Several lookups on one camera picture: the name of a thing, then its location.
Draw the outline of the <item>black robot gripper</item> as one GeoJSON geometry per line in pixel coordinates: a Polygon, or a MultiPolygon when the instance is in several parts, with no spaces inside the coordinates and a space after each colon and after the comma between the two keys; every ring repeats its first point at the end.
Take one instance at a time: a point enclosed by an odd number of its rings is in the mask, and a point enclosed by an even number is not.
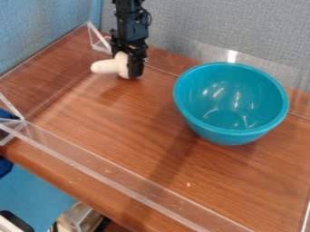
{"type": "Polygon", "coordinates": [[[137,78],[144,71],[148,45],[148,18],[117,18],[116,29],[109,30],[111,52],[128,54],[128,77],[137,78]]]}

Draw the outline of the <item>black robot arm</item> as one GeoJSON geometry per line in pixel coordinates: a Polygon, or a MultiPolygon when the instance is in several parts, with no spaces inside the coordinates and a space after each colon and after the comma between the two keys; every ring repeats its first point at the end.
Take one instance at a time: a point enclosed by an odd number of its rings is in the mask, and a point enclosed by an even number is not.
{"type": "Polygon", "coordinates": [[[116,29],[109,30],[112,57],[117,53],[127,55],[124,67],[128,78],[137,78],[144,71],[148,59],[148,27],[151,14],[143,7],[146,0],[112,0],[115,4],[116,29]]]}

